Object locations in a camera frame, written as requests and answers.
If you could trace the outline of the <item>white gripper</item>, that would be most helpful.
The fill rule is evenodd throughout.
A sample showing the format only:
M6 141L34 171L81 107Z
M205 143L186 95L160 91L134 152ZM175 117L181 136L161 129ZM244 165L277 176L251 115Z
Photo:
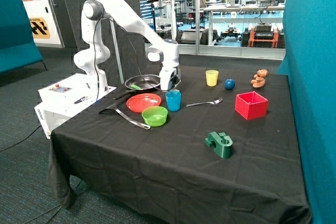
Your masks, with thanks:
M181 82L181 71L179 67L162 67L160 73L161 90L168 91Z

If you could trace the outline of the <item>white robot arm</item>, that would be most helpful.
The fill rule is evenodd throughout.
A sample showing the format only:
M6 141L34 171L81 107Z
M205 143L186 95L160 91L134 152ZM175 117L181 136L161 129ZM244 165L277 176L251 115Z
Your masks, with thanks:
M162 90L170 90L179 84L181 72L175 40L162 39L124 0L87 0L81 13L81 32L89 48L76 53L74 62L87 74L92 94L101 95L108 88L106 74L98 67L110 58L110 50L101 36L103 18L113 20L126 32L142 35L152 44L146 51L146 57L156 61L154 55L157 54L163 60L159 73Z

